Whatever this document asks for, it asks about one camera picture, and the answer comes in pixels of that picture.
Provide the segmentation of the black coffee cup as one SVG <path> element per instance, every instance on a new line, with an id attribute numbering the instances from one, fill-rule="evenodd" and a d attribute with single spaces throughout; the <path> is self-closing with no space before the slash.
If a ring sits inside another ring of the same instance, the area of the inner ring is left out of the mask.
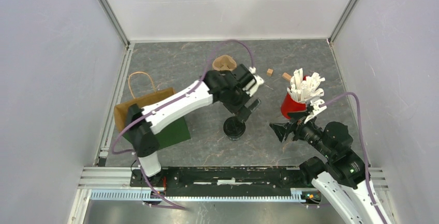
<path id="1" fill-rule="evenodd" d="M 225 135 L 231 141 L 238 141 L 244 135 L 244 132 L 226 132 Z"/>

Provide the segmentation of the black cup lid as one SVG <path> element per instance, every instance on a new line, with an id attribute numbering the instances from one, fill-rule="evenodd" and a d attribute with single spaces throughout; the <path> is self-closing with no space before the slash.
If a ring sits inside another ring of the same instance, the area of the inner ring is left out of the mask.
<path id="1" fill-rule="evenodd" d="M 224 121 L 223 131 L 226 132 L 245 132 L 246 125 L 237 120 L 235 116 L 229 117 Z"/>

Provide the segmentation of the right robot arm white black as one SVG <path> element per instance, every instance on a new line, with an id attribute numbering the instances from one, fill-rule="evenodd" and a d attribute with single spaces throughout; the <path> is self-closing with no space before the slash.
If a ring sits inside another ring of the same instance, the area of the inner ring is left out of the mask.
<path id="1" fill-rule="evenodd" d="M 367 162 L 351 149 L 353 138 L 346 125 L 329 122 L 321 128 L 314 120 L 291 118 L 269 126 L 280 142 L 292 135 L 292 140 L 307 142 L 326 158 L 303 162 L 299 181 L 320 191 L 345 223 L 391 222 L 377 198 Z"/>

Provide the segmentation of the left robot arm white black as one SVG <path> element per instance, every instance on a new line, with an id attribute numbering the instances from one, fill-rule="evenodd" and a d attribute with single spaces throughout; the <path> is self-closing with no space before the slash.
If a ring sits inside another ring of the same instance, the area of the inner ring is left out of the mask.
<path id="1" fill-rule="evenodd" d="M 162 167 L 158 160 L 159 141 L 156 137 L 175 120 L 205 106 L 221 102 L 236 118 L 245 123 L 258 107 L 256 99 L 249 107 L 248 101 L 264 84 L 257 75 L 255 67 L 247 68 L 243 64 L 233 71 L 205 71 L 186 89 L 152 105 L 139 107 L 136 103 L 128 108 L 126 126 L 122 134 L 128 134 L 141 171 L 143 180 L 149 186 L 162 182 Z"/>

